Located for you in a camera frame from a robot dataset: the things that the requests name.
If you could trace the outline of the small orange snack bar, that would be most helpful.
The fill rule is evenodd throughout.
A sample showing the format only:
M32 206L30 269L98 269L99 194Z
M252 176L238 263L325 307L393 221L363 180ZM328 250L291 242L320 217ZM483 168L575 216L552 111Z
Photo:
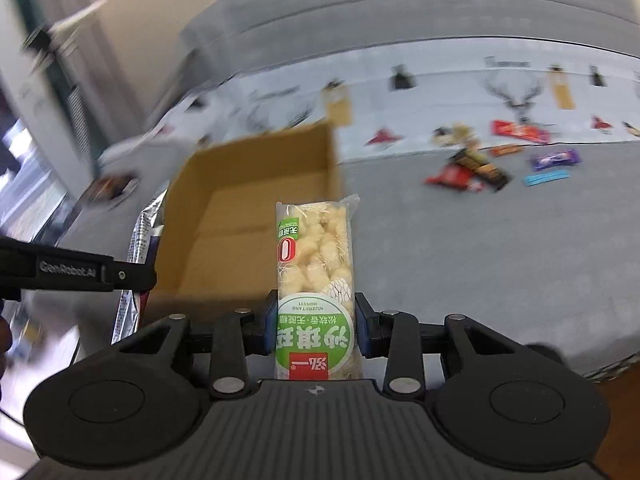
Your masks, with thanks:
M503 145L494 146L489 150L489 153L491 154L491 156L494 156L494 157L503 157L503 156L521 153L521 151L523 150L524 148L518 144L503 144Z

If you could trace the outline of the yellow snack packet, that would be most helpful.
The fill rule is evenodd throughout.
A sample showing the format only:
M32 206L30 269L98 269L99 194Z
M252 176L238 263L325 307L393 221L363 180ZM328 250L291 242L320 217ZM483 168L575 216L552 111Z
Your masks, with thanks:
M433 131L432 140L438 146L460 145L464 148L476 148L478 145L475 130L462 122L454 122L451 126L436 128Z

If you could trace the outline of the green white rice cracker pack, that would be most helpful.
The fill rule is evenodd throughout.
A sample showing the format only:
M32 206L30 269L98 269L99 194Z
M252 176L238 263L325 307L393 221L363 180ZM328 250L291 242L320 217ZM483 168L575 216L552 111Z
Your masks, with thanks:
M277 378L361 377L350 220L359 197L277 204Z

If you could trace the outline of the purple candy bar wrapper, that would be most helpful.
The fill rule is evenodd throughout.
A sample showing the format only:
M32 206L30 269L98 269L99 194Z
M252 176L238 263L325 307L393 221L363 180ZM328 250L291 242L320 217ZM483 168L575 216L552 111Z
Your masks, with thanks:
M548 154L534 155L529 161L533 170L542 171L555 167L575 166L582 162L582 158L574 148L568 148Z

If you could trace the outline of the printed white sofa cloth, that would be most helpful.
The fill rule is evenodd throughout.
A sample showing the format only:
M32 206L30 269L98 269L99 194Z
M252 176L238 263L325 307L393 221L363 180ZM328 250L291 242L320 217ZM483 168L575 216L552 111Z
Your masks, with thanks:
M551 142L632 142L639 136L639 61L577 44L443 39L307 58L206 81L142 136L108 148L101 167L166 148L197 148L329 122L348 160L444 150L441 126L462 122L480 148L536 144L495 136L494 120L537 126Z

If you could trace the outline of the light blue snack bar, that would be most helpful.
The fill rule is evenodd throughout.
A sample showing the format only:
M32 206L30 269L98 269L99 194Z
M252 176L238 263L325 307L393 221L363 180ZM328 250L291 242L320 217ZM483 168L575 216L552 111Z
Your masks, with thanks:
M523 178L523 184L528 188L532 186L541 185L544 183L549 183L553 181L559 181L568 179L570 177L570 173L567 170L552 170L552 171L544 171L537 172L536 174L530 174Z

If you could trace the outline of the large red snack packet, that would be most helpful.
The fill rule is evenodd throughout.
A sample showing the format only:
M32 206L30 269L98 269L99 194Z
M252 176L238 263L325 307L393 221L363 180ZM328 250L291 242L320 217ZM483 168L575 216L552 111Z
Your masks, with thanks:
M507 136L508 138L536 144L548 144L551 142L549 131L532 125L521 125L516 122L494 120L491 124L491 132L495 136Z

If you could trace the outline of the red snack pouch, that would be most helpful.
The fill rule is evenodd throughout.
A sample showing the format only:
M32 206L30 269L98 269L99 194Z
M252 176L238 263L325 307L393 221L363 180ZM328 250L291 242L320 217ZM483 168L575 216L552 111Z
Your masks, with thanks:
M446 165L436 176L427 177L424 184L473 193L482 192L485 188L484 183L477 180L472 170L454 164Z

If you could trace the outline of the silver foil snack bag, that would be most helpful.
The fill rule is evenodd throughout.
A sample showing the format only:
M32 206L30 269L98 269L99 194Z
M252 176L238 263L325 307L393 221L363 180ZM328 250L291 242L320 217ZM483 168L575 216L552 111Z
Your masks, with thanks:
M154 262L160 234L164 228L163 206L167 191L168 184L165 184L138 214L130 237L127 262L137 264ZM143 292L123 290L120 293L112 331L112 344L117 344L131 336L139 328L144 303Z

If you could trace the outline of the grey curtain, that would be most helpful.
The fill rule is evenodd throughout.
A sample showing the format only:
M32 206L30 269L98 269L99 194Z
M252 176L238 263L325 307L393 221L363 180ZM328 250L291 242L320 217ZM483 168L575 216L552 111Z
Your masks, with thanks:
M67 18L96 0L38 0L50 22ZM132 136L142 126L141 105L116 58L110 40L98 20L81 27L68 62L85 91L101 126L115 136Z

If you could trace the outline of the brown cardboard box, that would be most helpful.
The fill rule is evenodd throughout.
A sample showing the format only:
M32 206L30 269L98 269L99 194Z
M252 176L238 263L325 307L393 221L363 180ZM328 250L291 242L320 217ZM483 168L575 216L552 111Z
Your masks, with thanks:
M171 182L142 325L173 313L212 322L276 289L277 206L343 198L327 122L194 153Z

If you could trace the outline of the dark brown snack bar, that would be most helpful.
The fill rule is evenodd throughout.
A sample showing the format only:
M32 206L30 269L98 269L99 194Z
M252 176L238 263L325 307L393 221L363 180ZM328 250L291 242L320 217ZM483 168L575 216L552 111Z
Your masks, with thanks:
M477 179L488 184L495 191L502 190L512 180L510 174L497 167L485 155L469 148L458 151L450 157L449 161L461 168L472 171Z

